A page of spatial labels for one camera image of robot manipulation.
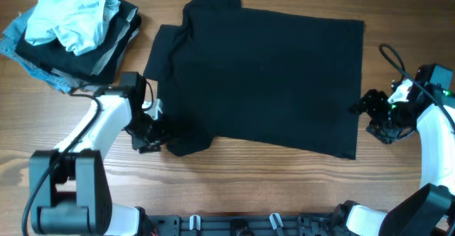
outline wooden floor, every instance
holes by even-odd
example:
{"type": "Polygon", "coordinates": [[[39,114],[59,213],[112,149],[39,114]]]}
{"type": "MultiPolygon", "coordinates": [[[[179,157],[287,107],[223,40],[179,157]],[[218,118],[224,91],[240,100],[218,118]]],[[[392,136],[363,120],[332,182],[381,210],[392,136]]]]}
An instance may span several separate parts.
{"type": "MultiPolygon", "coordinates": [[[[0,0],[0,29],[36,1],[0,0]]],[[[142,73],[159,26],[179,25],[190,0],[127,1],[139,7],[143,21],[122,69],[142,73]]],[[[424,63],[455,69],[455,0],[242,1],[247,8],[364,20],[363,92],[388,91],[399,77],[378,52],[383,42],[396,47],[411,75],[424,63]]],[[[0,57],[0,235],[20,233],[30,155],[53,148],[88,106],[0,57]]],[[[139,155],[121,134],[105,170],[113,200],[144,207],[150,215],[323,212],[347,199],[390,210],[419,188],[419,135],[386,146],[365,132],[368,122],[367,116],[360,118],[356,161],[226,138],[183,158],[167,151],[139,155]]]]}

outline black cloth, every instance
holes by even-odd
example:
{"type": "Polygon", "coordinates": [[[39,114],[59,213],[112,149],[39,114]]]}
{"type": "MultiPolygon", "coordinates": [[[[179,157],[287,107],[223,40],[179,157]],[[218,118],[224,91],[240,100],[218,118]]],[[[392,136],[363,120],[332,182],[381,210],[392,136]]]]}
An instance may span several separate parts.
{"type": "Polygon", "coordinates": [[[144,76],[182,156],[214,136],[354,159],[362,21],[244,9],[240,0],[192,0],[182,26],[160,27],[144,76]]]}
{"type": "Polygon", "coordinates": [[[95,63],[115,45],[120,31],[127,24],[127,17],[132,10],[137,10],[137,6],[125,0],[120,0],[119,12],[110,21],[103,43],[95,50],[82,55],[76,56],[72,52],[67,52],[58,39],[43,45],[31,45],[25,40],[25,32],[16,46],[16,53],[49,72],[52,68],[55,68],[88,82],[100,84],[112,83],[117,70],[117,61],[126,48],[133,32],[141,24],[139,15],[134,16],[131,20],[127,34],[117,44],[114,53],[103,68],[103,71],[99,75],[92,75],[92,69],[95,63]]]}

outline brown wood table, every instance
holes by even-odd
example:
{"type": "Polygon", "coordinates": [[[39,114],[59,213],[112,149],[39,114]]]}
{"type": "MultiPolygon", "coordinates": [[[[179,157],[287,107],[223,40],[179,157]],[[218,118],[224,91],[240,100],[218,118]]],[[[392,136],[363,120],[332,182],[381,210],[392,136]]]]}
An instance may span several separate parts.
{"type": "MultiPolygon", "coordinates": [[[[143,21],[122,70],[142,73],[159,26],[179,25],[190,0],[127,1],[139,7],[143,21]]],[[[425,63],[455,69],[455,0],[242,1],[254,9],[364,20],[363,92],[389,90],[400,76],[378,52],[383,42],[399,51],[411,75],[425,63]]],[[[0,0],[0,29],[36,2],[0,0]]],[[[52,90],[0,57],[0,235],[20,233],[30,155],[65,138],[89,103],[52,90]]],[[[365,132],[368,122],[366,115],[360,118],[355,161],[226,138],[185,157],[166,150],[139,155],[122,133],[105,170],[113,200],[144,207],[150,215],[326,212],[347,199],[390,210],[419,188],[419,135],[384,145],[365,132]]]]}

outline crumpled white fabric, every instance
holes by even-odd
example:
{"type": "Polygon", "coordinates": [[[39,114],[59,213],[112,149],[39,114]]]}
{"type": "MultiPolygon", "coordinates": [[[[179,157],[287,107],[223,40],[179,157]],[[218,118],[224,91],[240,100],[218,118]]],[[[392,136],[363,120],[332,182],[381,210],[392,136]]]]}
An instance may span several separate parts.
{"type": "Polygon", "coordinates": [[[58,38],[66,51],[82,55],[105,40],[118,0],[38,0],[25,39],[32,45],[58,38]]]}

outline blue fabric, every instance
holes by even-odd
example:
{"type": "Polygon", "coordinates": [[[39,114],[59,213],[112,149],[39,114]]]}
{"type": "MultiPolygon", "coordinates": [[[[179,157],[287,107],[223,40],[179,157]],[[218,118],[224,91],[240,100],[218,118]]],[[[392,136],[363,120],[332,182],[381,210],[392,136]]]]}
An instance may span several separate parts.
{"type": "Polygon", "coordinates": [[[45,81],[58,91],[69,92],[72,86],[64,77],[48,73],[14,52],[22,33],[26,30],[28,18],[30,18],[34,9],[35,7],[27,10],[6,27],[5,31],[3,31],[3,38],[0,40],[0,53],[19,63],[31,77],[45,81]]]}

